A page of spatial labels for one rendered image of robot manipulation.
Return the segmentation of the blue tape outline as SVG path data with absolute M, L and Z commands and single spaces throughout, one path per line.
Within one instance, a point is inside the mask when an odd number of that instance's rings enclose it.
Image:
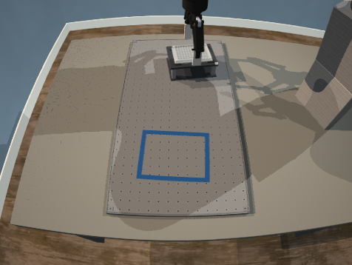
M 145 149 L 145 143 L 146 143 L 146 134 L 204 136 L 205 137 L 205 178 L 174 177 L 174 176 L 160 176 L 160 175 L 141 175 L 142 166 L 143 166 L 143 155 L 144 155 L 144 149 Z M 139 154 L 139 160 L 138 160 L 137 178 L 149 179 L 149 180 L 161 180 L 161 181 L 210 182 L 209 133 L 143 130 L 142 138 L 141 138 L 141 148 L 140 148 L 140 154 Z

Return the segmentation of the black rectangular frame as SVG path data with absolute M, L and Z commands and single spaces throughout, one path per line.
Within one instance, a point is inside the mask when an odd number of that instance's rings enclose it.
M 192 66 L 192 63 L 175 64 L 175 60 L 172 53 L 172 46 L 166 47 L 169 58 L 166 58 L 166 60 L 169 68 L 169 75 L 171 81 L 191 78 L 217 77 L 215 71 L 216 66 L 218 66 L 218 62 L 214 55 L 213 49 L 211 48 L 211 45 L 207 44 L 207 46 L 209 52 L 211 53 L 212 61 L 201 62 L 200 66 Z

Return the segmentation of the white well plate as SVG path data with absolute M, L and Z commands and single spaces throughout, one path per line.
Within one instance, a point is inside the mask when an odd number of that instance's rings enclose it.
M 205 52 L 202 52 L 201 62 L 212 61 L 211 53 L 207 44 L 204 44 Z M 172 46 L 172 53 L 175 64 L 192 63 L 193 44 Z

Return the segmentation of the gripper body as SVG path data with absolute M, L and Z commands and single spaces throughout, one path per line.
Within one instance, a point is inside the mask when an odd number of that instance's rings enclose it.
M 194 20 L 196 20 L 196 16 L 200 17 L 200 14 L 207 10 L 208 8 L 208 1 L 189 1 L 189 0 L 182 0 L 182 7 L 184 10 L 189 11 L 190 15 L 192 15 L 192 24 L 194 25 Z

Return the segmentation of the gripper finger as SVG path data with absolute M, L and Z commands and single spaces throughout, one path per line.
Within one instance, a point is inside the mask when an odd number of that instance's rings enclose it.
M 192 29 L 190 28 L 189 15 L 190 15 L 190 12 L 189 11 L 186 12 L 186 10 L 185 10 L 185 14 L 184 14 L 184 20 L 185 20 L 184 39 L 192 39 Z
M 192 56 L 192 66 L 201 65 L 202 52 L 204 52 L 204 34 L 203 34 L 203 25 L 204 20 L 202 20 L 202 14 L 196 16 L 194 20 L 194 26 L 192 25 L 192 15 L 189 15 L 190 27 L 192 29 L 194 49 Z

